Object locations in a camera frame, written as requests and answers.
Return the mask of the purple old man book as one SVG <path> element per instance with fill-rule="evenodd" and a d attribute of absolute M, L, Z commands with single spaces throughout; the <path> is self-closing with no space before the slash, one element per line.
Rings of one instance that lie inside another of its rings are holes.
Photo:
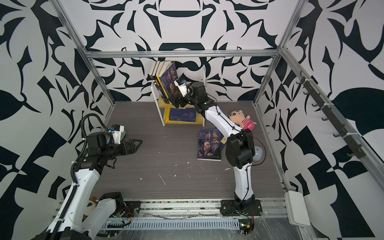
<path fill-rule="evenodd" d="M 197 160 L 220 162 L 222 160 L 223 135 L 217 129 L 201 129 L 198 132 Z"/>
<path fill-rule="evenodd" d="M 176 63 L 169 61 L 163 62 L 163 66 L 160 71 L 160 81 L 169 102 L 181 96 L 181 92 L 175 84 L 175 81 L 178 78 Z"/>

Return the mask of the black deer antler book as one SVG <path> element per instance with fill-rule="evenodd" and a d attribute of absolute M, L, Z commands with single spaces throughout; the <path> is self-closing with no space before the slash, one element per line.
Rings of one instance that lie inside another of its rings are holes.
<path fill-rule="evenodd" d="M 155 85 L 156 85 L 157 90 L 159 91 L 160 97 L 163 99 L 163 101 L 165 101 L 165 99 L 166 99 L 165 94 L 163 93 L 162 87 L 160 86 L 160 83 L 159 83 L 159 80 L 157 77 L 157 70 L 159 68 L 159 65 L 160 65 L 160 62 L 156 61 L 153 72 L 152 72 L 152 79 L 155 82 Z"/>

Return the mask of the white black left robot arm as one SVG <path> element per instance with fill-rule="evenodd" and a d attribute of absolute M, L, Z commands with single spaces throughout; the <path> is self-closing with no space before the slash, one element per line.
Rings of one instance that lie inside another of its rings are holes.
<path fill-rule="evenodd" d="M 92 114 L 85 115 L 80 121 L 83 136 L 83 148 L 71 166 L 72 184 L 63 205 L 47 229 L 35 236 L 36 240 L 93 240 L 110 216 L 119 214 L 125 208 L 120 192 L 104 194 L 95 209 L 85 216 L 88 202 L 104 167 L 111 169 L 109 161 L 116 162 L 120 156 L 137 152 L 143 141 L 129 139 L 124 141 L 125 129 L 122 125 L 112 125 L 101 132 L 87 135 L 85 121 Z"/>

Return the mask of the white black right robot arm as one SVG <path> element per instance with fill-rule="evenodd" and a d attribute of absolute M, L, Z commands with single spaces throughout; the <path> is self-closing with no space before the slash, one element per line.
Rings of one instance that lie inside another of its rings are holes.
<path fill-rule="evenodd" d="M 193 105 L 197 113 L 211 122 L 227 139 L 226 158 L 234 168 L 235 174 L 235 206 L 240 213 L 256 204 L 252 189 L 251 168 L 256 159 L 254 136 L 249 129 L 242 129 L 232 123 L 219 108 L 217 102 L 206 93 L 202 82 L 189 85 L 175 81 L 180 95 L 171 100 L 176 108 Z"/>

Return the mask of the light blue glasses case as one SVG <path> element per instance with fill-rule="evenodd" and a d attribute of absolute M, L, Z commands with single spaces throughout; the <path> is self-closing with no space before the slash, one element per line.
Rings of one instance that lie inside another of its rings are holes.
<path fill-rule="evenodd" d="M 120 127 L 120 141 L 123 141 L 124 137 L 126 136 L 126 131 L 123 126 Z"/>

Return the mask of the white wooden two-tier shelf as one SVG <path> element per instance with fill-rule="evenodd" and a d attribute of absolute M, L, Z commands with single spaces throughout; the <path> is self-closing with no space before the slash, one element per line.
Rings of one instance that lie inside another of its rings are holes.
<path fill-rule="evenodd" d="M 175 62 L 155 61 L 152 63 L 149 77 L 154 102 L 162 123 L 166 124 L 192 124 L 205 125 L 202 116 L 195 114 L 183 117 L 176 114 L 171 115 L 171 109 L 193 109 L 194 105 L 189 102 L 192 99 L 190 81 L 183 75 L 178 75 Z"/>

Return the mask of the small blue book yellow label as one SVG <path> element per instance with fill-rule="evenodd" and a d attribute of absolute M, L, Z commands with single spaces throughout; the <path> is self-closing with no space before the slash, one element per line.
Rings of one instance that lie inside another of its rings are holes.
<path fill-rule="evenodd" d="M 194 108 L 188 109 L 170 109 L 169 120 L 175 122 L 195 123 L 197 111 Z"/>

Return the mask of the plush doll pink shorts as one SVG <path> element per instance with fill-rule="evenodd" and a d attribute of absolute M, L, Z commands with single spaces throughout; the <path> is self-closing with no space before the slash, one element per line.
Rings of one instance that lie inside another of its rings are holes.
<path fill-rule="evenodd" d="M 241 127 L 242 129 L 246 130 L 249 129 L 252 131 L 255 128 L 256 123 L 251 120 L 250 116 L 245 116 L 242 110 L 234 110 L 229 115 L 230 120 Z"/>

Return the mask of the white grey round speaker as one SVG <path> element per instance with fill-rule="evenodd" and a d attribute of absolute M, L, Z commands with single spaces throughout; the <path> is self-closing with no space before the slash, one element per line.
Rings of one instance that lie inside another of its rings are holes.
<path fill-rule="evenodd" d="M 254 163 L 260 163 L 264 157 L 264 149 L 260 146 L 255 146 L 255 155 L 253 156 Z"/>

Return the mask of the white power box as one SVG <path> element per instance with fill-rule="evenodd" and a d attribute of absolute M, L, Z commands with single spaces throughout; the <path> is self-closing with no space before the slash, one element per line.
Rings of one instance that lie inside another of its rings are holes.
<path fill-rule="evenodd" d="M 289 223 L 293 226 L 311 225 L 304 196 L 300 192 L 288 191 L 284 195 Z"/>

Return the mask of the small plush toy behind rail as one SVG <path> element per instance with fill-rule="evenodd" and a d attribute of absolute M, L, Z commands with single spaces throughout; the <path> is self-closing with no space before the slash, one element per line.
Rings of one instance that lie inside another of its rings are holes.
<path fill-rule="evenodd" d="M 96 208 L 96 206 L 97 206 L 96 197 L 89 198 L 85 212 L 83 214 L 83 221 L 92 213 L 92 211 Z"/>

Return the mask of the black wall hook rail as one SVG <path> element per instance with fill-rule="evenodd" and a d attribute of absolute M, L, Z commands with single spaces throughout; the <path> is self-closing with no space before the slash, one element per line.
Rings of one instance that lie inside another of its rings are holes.
<path fill-rule="evenodd" d="M 307 92 L 304 92 L 304 95 L 309 95 L 313 98 L 315 104 L 312 104 L 312 106 L 324 113 L 325 118 L 322 118 L 322 121 L 329 121 L 333 125 L 337 131 L 337 134 L 333 134 L 334 138 L 342 138 L 350 148 L 351 152 L 347 153 L 347 156 L 357 157 L 358 159 L 365 157 L 367 154 L 363 150 L 362 144 L 355 137 L 357 133 L 348 130 L 346 123 L 341 119 L 341 114 L 337 113 L 335 105 L 328 101 L 328 97 L 322 93 L 313 79 L 307 79 L 302 76 L 302 73 L 300 72 L 301 79 L 297 84 L 302 85 L 306 89 Z"/>

